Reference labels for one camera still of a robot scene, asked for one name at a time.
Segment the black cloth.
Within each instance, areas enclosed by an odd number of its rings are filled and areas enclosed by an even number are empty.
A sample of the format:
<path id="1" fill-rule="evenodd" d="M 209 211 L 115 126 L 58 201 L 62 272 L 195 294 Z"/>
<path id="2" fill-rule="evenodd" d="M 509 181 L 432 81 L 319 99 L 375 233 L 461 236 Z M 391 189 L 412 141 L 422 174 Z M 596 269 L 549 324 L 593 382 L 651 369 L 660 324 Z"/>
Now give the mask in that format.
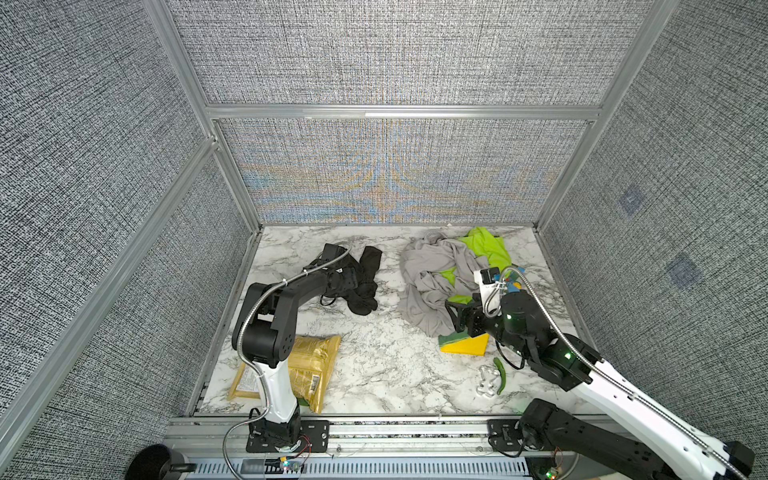
<path id="1" fill-rule="evenodd" d="M 359 316 L 367 316 L 378 309 L 375 276 L 380 268 L 382 251 L 366 246 L 359 259 L 345 255 L 329 267 L 321 269 L 327 276 L 327 287 L 320 295 L 320 304 L 333 305 L 337 299 L 346 301 L 349 310 Z"/>

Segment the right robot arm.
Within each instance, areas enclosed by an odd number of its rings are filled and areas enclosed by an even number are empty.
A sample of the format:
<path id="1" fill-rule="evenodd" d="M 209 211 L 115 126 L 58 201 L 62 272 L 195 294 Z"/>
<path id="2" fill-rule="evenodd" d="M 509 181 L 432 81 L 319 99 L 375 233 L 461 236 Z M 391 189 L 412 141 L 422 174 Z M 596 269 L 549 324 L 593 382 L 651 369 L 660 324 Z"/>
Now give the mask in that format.
<path id="1" fill-rule="evenodd" d="M 746 479 L 755 454 L 739 441 L 707 435 L 643 394 L 576 336 L 558 330 L 526 291 L 501 298 L 487 315 L 478 295 L 446 302 L 455 329 L 490 335 L 520 354 L 539 377 L 597 407 L 628 437 L 597 427 L 552 403 L 533 400 L 516 424 L 516 450 L 572 451 L 631 479 Z"/>

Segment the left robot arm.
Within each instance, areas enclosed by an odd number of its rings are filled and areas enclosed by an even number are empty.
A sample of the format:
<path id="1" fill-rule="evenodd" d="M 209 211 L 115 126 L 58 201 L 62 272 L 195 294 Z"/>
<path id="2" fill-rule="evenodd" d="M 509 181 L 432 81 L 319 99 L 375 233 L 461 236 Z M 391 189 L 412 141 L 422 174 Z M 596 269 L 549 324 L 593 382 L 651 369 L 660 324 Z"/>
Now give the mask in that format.
<path id="1" fill-rule="evenodd" d="M 300 408 L 287 363 L 296 340 L 299 308 L 315 297 L 345 294 L 357 286 L 355 272 L 337 267 L 247 287 L 232 347 L 256 375 L 264 402 L 258 418 L 249 424 L 249 452 L 289 448 L 299 441 Z"/>

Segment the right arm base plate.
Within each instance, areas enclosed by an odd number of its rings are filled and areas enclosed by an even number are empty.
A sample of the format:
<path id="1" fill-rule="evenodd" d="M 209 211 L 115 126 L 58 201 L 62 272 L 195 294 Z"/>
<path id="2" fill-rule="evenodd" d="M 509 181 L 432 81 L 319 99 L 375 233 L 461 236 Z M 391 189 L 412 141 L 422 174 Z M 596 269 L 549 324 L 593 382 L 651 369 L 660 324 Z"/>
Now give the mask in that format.
<path id="1" fill-rule="evenodd" d="M 520 455 L 538 451 L 541 439 L 535 429 L 519 419 L 493 419 L 486 422 L 488 443 L 496 452 Z"/>

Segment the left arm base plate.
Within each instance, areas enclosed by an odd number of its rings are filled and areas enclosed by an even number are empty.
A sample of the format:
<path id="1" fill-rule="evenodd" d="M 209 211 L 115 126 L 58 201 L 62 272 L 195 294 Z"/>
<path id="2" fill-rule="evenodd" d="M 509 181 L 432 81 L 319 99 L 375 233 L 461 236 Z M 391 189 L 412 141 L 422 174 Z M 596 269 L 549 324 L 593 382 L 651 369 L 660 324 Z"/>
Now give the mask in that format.
<path id="1" fill-rule="evenodd" d="M 249 425 L 245 450 L 248 453 L 298 452 L 308 447 L 313 453 L 325 453 L 330 437 L 330 422 L 300 420 L 274 423 L 259 420 Z"/>

